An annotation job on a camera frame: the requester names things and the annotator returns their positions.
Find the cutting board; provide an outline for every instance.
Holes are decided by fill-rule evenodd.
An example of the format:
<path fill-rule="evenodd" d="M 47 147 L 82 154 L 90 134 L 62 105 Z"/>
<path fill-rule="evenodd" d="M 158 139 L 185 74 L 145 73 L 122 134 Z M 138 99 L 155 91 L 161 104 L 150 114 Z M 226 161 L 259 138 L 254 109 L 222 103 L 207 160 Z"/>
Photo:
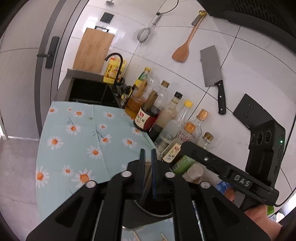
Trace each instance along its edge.
<path fill-rule="evenodd" d="M 113 38 L 113 34 L 87 28 L 80 42 L 73 69 L 100 73 Z"/>

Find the light blue tablecloth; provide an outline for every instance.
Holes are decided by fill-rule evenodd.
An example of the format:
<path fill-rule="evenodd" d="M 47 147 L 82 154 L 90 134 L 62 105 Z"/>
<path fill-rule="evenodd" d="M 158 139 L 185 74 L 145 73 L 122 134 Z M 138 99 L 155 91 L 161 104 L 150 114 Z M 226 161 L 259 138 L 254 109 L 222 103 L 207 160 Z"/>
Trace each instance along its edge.
<path fill-rule="evenodd" d="M 53 102 L 46 117 L 37 155 L 36 197 L 40 221 L 48 217 L 84 182 L 110 180 L 127 163 L 154 148 L 123 109 L 74 102 Z M 172 219 L 136 231 L 141 241 L 174 240 Z M 135 236 L 123 231 L 122 241 Z"/>

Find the black door handle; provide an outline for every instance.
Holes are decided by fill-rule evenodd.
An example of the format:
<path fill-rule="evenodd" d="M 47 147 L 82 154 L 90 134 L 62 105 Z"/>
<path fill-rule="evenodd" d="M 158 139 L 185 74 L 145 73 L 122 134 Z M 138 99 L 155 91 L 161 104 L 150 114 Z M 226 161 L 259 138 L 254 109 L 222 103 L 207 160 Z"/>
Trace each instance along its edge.
<path fill-rule="evenodd" d="M 55 52 L 57 50 L 58 42 L 59 42 L 59 37 L 58 36 L 53 36 L 52 40 L 50 42 L 48 54 L 43 54 L 43 53 L 37 54 L 38 58 L 47 58 L 46 63 L 45 63 L 45 68 L 46 69 L 51 69 L 52 68 L 52 65 L 53 65 L 53 62 L 54 62 L 54 55 L 55 55 Z"/>

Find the faucet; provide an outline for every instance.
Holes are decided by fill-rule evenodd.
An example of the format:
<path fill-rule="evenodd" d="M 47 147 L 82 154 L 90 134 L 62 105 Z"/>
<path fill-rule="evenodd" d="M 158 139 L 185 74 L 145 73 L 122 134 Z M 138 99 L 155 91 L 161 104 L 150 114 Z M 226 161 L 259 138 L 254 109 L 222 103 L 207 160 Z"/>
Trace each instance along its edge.
<path fill-rule="evenodd" d="M 106 58 L 105 58 L 105 61 L 108 61 L 108 59 L 113 56 L 113 55 L 118 55 L 120 57 L 120 64 L 119 64 L 119 68 L 118 68 L 118 71 L 117 71 L 117 75 L 116 75 L 116 78 L 114 80 L 114 83 L 113 83 L 113 87 L 112 89 L 115 89 L 116 88 L 116 85 L 117 85 L 117 81 L 118 81 L 118 76 L 120 74 L 120 70 L 121 70 L 121 67 L 122 67 L 122 64 L 123 64 L 123 58 L 122 58 L 122 55 L 120 53 L 111 53 L 109 54 Z"/>

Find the sink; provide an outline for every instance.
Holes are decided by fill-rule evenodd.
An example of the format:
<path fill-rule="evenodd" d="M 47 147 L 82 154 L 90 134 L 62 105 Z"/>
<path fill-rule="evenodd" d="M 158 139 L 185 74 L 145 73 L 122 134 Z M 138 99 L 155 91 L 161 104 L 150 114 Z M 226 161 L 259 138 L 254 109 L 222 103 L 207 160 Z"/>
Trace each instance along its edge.
<path fill-rule="evenodd" d="M 84 79 L 74 79 L 69 101 L 119 107 L 109 84 Z"/>

